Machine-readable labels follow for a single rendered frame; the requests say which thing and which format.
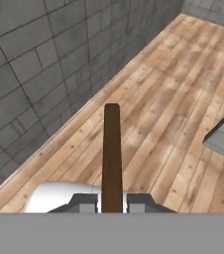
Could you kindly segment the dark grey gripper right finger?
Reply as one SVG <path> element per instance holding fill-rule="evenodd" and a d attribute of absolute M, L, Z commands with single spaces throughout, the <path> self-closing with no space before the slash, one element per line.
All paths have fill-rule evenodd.
<path fill-rule="evenodd" d="M 127 194 L 128 213 L 174 213 L 174 210 L 162 206 L 155 202 L 149 193 L 128 193 Z"/>

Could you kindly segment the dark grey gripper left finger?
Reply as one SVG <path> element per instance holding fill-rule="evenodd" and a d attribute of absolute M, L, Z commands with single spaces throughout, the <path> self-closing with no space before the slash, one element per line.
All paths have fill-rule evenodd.
<path fill-rule="evenodd" d="M 50 213 L 97 213 L 96 193 L 75 193 L 69 203 L 50 210 Z"/>

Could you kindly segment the white rounded object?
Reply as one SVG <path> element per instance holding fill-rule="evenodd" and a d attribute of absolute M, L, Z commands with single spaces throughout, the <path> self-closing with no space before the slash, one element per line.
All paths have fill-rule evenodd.
<path fill-rule="evenodd" d="M 46 213 L 70 202 L 76 193 L 95 193 L 101 199 L 101 188 L 72 182 L 49 182 L 38 185 L 28 196 L 25 213 Z"/>

